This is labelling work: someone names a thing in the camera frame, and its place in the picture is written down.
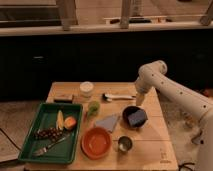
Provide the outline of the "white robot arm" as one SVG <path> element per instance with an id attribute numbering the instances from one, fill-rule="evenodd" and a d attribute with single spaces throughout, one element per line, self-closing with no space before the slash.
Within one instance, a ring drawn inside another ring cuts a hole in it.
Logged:
<path id="1" fill-rule="evenodd" d="M 136 105 L 140 106 L 145 94 L 155 87 L 168 99 L 192 114 L 201 128 L 201 139 L 195 171 L 213 171 L 213 100 L 165 76 L 167 65 L 158 60 L 142 65 L 135 81 Z"/>

